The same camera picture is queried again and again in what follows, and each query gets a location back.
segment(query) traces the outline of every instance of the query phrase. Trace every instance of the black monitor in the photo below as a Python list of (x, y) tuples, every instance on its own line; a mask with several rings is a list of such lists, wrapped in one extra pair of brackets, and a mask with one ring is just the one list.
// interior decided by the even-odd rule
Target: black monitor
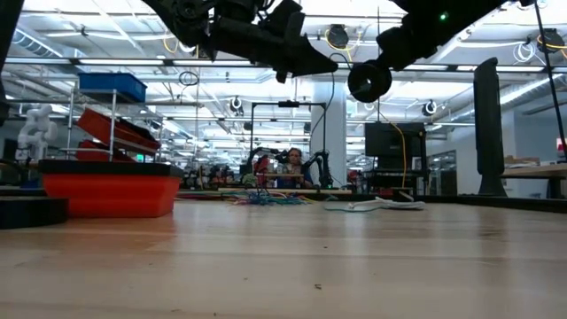
[(503, 196), (500, 176), (504, 173), (504, 148), (497, 58), (490, 58), (475, 70), (475, 127), (477, 171), (482, 175), (479, 195)]
[[(406, 162), (410, 166), (414, 156), (422, 156), (423, 123), (398, 123), (406, 144)], [(403, 151), (400, 132), (390, 123), (376, 122), (364, 125), (365, 155), (378, 157), (381, 168), (402, 168)]]

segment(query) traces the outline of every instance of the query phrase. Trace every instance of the metal shelving rack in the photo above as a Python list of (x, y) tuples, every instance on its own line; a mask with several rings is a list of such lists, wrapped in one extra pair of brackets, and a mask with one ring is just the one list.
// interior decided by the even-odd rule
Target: metal shelving rack
[[(97, 149), (90, 149), (90, 148), (71, 148), (71, 134), (73, 132), (73, 110), (74, 110), (74, 97), (76, 93), (90, 93), (90, 94), (109, 94), (109, 91), (95, 91), (95, 90), (78, 90), (75, 86), (73, 93), (71, 94), (71, 101), (69, 103), (69, 120), (67, 123), (67, 147), (65, 149), (62, 149), (61, 151), (66, 152), (66, 160), (69, 160), (70, 158), (70, 154), (73, 152), (107, 152), (108, 153), (108, 160), (109, 161), (113, 161), (113, 155), (114, 155), (114, 145), (115, 143), (118, 143), (120, 145), (126, 145), (128, 147), (128, 151), (132, 151), (132, 152), (140, 152), (142, 154), (144, 154), (144, 161), (145, 161), (145, 155), (147, 155), (148, 153), (153, 154), (154, 155), (154, 161), (156, 159), (156, 157), (158, 156), (159, 151), (153, 150), (151, 148), (139, 145), (139, 144), (135, 144), (135, 143), (131, 143), (129, 141), (120, 139), (118, 137), (114, 137), (114, 130), (115, 130), (115, 126), (116, 126), (116, 107), (117, 107), (117, 102), (118, 102), (118, 98), (122, 99), (122, 100), (128, 100), (127, 97), (125, 97), (124, 95), (121, 95), (116, 89), (113, 89), (112, 93), (112, 107), (111, 107), (111, 129), (110, 129), (110, 143), (108, 144), (109, 149), (108, 150), (97, 150)], [(161, 142), (161, 126), (159, 128), (159, 141)]]

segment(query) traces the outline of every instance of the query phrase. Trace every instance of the yellow cable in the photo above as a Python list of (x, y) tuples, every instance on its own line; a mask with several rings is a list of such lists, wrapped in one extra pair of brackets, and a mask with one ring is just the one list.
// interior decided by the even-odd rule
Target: yellow cable
[(359, 45), (359, 42), (361, 41), (362, 33), (361, 33), (361, 32), (358, 33), (358, 39), (356, 40), (356, 44), (355, 44), (355, 45), (353, 45), (353, 46), (350, 47), (350, 48), (341, 49), (341, 48), (337, 48), (336, 46), (332, 45), (332, 44), (329, 42), (329, 32), (330, 32), (329, 29), (327, 29), (327, 30), (325, 31), (325, 42), (326, 42), (332, 49), (335, 49), (335, 50), (337, 50), (337, 51), (346, 51), (346, 55), (348, 56), (348, 60), (349, 60), (350, 62), (353, 62), (353, 57), (351, 56), (351, 50), (354, 49), (354, 48), (356, 48), (356, 47)]
[[(541, 35), (538, 36), (538, 43), (543, 44), (543, 42), (541, 41)], [(561, 45), (553, 45), (553, 44), (547, 44), (547, 43), (546, 43), (546, 45), (548, 46), (548, 48), (551, 48), (551, 49), (567, 49), (567, 46), (565, 46), (565, 45), (561, 46)]]
[(171, 49), (169, 48), (169, 45), (167, 45), (167, 39), (164, 36), (163, 38), (163, 46), (164, 48), (166, 48), (166, 50), (171, 53), (171, 54), (175, 54), (177, 52), (177, 49), (179, 49), (179, 40), (177, 40), (177, 38), (175, 38), (175, 49)]
[(404, 133), (401, 131), (400, 128), (398, 128), (398, 126), (396, 124), (394, 124), (390, 120), (388, 120), (382, 113), (380, 113), (380, 115), (386, 121), (388, 121), (388, 123), (390, 123), (390, 125), (392, 125), (394, 128), (396, 128), (398, 130), (398, 132), (400, 132), (400, 135), (401, 135), (401, 150), (402, 150), (402, 153), (403, 153), (403, 156), (404, 156), (404, 175), (403, 175), (402, 180), (401, 180), (401, 188), (405, 188), (406, 187), (406, 174), (408, 172), (408, 163), (406, 162), (406, 138), (404, 137)]

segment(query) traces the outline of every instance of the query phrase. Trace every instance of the person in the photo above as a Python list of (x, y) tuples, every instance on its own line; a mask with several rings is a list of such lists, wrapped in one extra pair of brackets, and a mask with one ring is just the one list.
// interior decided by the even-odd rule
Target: person
[[(291, 148), (288, 151), (289, 163), (285, 164), (283, 167), (283, 173), (285, 174), (301, 174), (301, 150), (297, 148)], [(303, 175), (303, 177), (278, 177), (277, 178), (277, 188), (279, 189), (294, 189), (297, 185), (301, 185), (302, 188), (312, 188), (313, 180), (311, 179), (311, 174), (309, 170)]]

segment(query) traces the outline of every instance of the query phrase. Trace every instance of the table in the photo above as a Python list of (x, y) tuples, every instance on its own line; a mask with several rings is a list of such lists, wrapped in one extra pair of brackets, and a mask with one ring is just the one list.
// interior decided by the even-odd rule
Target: table
[(458, 205), (344, 214), (322, 205), (345, 203), (191, 201), (158, 219), (1, 231), (0, 314), (565, 317), (566, 214)]
[[(219, 192), (228, 191), (244, 191), (243, 188), (220, 188)], [(268, 191), (279, 192), (283, 194), (298, 193), (298, 194), (329, 194), (329, 195), (350, 195), (353, 191), (350, 190), (308, 190), (308, 189), (268, 189)]]
[(504, 179), (547, 179), (549, 181), (549, 197), (563, 198), (561, 181), (567, 178), (567, 164), (556, 164), (539, 167), (509, 168), (501, 175)]

